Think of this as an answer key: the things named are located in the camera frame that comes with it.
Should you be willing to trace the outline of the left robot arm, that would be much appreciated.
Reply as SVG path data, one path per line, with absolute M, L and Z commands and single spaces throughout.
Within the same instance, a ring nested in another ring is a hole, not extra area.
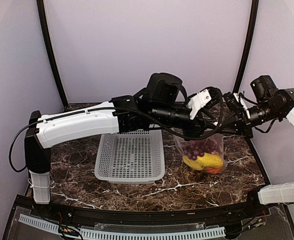
M 134 95 L 114 97 L 101 104 L 66 113 L 42 115 L 34 111 L 25 133 L 25 169 L 31 177 L 37 209 L 46 218 L 57 214 L 51 203 L 52 147 L 85 137 L 148 130 L 152 124 L 186 141 L 206 139 L 219 132 L 222 118 L 211 123 L 201 110 L 223 105 L 220 89 L 206 87 L 188 95 L 182 80 L 169 73 L 154 73 L 147 86 Z

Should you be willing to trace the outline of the clear zip top bag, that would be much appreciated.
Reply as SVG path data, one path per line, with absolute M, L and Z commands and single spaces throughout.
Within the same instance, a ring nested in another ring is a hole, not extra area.
M 174 136 L 175 146 L 182 162 L 195 171 L 219 174 L 227 167 L 223 153 L 223 135 L 216 133 L 202 140 L 184 140 Z

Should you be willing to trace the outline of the orange toy pumpkin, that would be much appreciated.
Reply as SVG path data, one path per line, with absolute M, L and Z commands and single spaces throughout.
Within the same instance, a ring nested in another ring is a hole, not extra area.
M 223 168 L 222 167 L 206 167 L 205 171 L 209 174 L 218 174 L 222 172 Z

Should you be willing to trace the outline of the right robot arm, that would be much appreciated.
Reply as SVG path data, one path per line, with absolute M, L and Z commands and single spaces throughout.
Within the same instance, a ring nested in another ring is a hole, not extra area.
M 252 107 L 247 107 L 241 93 L 226 93 L 223 98 L 230 110 L 230 115 L 221 125 L 223 133 L 253 137 L 253 129 L 259 132 L 259 126 L 276 121 L 287 120 L 294 127 L 294 88 L 279 89 L 271 76 L 261 75 L 250 84 L 256 97 Z M 294 182 L 260 186 L 248 193 L 249 201 L 242 205 L 242 213 L 254 216 L 261 205 L 294 204 Z

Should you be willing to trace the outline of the white plastic basket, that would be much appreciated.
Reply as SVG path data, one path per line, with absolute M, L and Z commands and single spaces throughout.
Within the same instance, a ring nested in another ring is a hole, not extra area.
M 161 130 L 103 134 L 95 177 L 112 184 L 152 184 L 165 175 Z

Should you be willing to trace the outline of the dark red toy grapes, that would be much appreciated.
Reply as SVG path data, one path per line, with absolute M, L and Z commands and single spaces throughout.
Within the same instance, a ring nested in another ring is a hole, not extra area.
M 205 153 L 212 154 L 218 151 L 218 144 L 209 138 L 198 141 L 186 141 L 181 144 L 184 156 L 191 160 L 204 156 Z

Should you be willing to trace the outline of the yellow toy fruit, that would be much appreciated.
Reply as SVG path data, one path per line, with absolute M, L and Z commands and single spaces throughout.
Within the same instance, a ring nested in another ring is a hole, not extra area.
M 223 167 L 223 159 L 216 154 L 205 153 L 204 156 L 198 156 L 196 160 L 189 159 L 185 155 L 182 159 L 186 165 L 197 171 L 203 171 L 207 167 L 215 169 Z

